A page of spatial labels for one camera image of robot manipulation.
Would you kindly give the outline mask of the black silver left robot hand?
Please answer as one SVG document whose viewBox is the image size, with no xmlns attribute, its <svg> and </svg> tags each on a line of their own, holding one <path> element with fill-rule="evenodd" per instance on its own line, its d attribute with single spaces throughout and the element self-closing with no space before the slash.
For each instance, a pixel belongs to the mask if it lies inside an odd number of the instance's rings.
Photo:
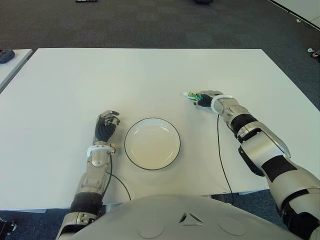
<svg viewBox="0 0 320 240">
<path fill-rule="evenodd" d="M 106 110 L 97 117 L 93 137 L 94 142 L 108 142 L 121 122 L 118 118 L 119 115 L 114 110 Z"/>
</svg>

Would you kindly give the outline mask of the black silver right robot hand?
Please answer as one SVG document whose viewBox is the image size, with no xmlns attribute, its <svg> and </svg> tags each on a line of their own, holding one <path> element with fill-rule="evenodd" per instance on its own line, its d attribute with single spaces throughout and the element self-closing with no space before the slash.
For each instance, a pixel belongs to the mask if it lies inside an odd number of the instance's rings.
<svg viewBox="0 0 320 240">
<path fill-rule="evenodd" d="M 201 97 L 200 100 L 197 101 L 197 105 L 201 107 L 210 107 L 212 99 L 216 96 L 222 95 L 223 93 L 215 90 L 203 90 L 197 93 L 198 96 Z"/>
</svg>

